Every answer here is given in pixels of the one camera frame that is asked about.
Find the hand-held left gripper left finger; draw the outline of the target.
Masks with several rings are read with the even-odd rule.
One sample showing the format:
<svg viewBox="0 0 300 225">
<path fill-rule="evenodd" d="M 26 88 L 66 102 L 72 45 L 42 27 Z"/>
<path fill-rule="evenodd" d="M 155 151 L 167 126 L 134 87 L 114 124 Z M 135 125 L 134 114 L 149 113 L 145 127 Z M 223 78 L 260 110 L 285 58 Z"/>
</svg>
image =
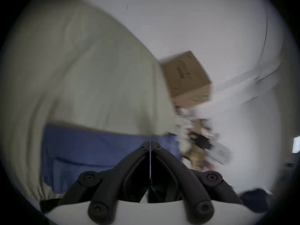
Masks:
<svg viewBox="0 0 300 225">
<path fill-rule="evenodd" d="M 145 142 L 111 170 L 80 174 L 58 206 L 90 201 L 89 218 L 97 224 L 111 224 L 118 200 L 140 202 L 149 187 L 150 142 Z"/>
</svg>

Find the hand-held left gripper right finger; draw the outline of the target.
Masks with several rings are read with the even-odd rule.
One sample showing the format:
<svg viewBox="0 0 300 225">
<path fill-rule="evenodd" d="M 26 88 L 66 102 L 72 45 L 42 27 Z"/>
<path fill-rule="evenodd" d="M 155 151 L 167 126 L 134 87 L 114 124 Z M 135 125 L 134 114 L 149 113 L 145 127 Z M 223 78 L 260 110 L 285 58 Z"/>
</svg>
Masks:
<svg viewBox="0 0 300 225">
<path fill-rule="evenodd" d="M 204 224 L 212 219 L 215 212 L 212 200 L 242 205 L 220 173 L 188 169 L 156 142 L 151 143 L 150 174 L 150 203 L 183 200 L 192 224 Z"/>
</svg>

